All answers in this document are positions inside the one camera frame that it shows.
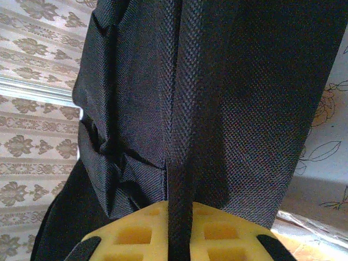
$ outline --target nylon fabric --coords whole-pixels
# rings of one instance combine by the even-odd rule
[[[270,228],[347,25],[334,2],[99,0],[73,90],[80,160],[32,260],[161,200],[169,260],[190,260],[193,201]]]

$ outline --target wallpaper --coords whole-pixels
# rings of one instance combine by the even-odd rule
[[[96,3],[0,1],[0,76],[71,90]]]
[[[0,261],[29,260],[77,159],[79,109],[0,96]]]
[[[348,260],[347,112],[348,27],[281,208],[295,214],[293,222],[346,248]]]

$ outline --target black fabric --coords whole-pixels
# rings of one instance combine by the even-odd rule
[[[346,14],[344,1],[99,0],[73,90],[80,161],[32,260],[167,199],[170,260],[189,260],[192,201],[269,228]]]

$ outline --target beige wallpaper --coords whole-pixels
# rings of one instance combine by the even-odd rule
[[[77,158],[79,109],[0,96],[0,261],[29,260]]]
[[[0,76],[71,90],[96,3],[0,1]]]

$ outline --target yellow plastic part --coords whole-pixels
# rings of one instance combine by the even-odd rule
[[[168,202],[155,203],[114,221],[83,240],[102,240],[90,261],[167,261]],[[221,210],[193,204],[191,261],[271,261],[256,236],[268,229]]]

